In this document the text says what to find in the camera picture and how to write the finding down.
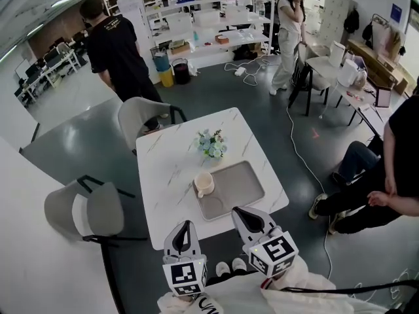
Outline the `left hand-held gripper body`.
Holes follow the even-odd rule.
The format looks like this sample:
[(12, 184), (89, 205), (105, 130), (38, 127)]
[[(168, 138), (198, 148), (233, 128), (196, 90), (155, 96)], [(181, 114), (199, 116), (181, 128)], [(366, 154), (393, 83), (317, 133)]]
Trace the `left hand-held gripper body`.
[(175, 296), (192, 296), (204, 292), (208, 269), (206, 255), (165, 256), (163, 270)]

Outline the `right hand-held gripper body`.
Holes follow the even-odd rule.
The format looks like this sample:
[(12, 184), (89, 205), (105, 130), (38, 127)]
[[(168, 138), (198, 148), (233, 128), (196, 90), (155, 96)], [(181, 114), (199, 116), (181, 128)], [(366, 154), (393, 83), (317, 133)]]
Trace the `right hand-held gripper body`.
[(298, 255), (298, 248), (289, 232), (275, 227), (267, 235), (244, 244), (249, 264), (267, 278), (289, 269)]

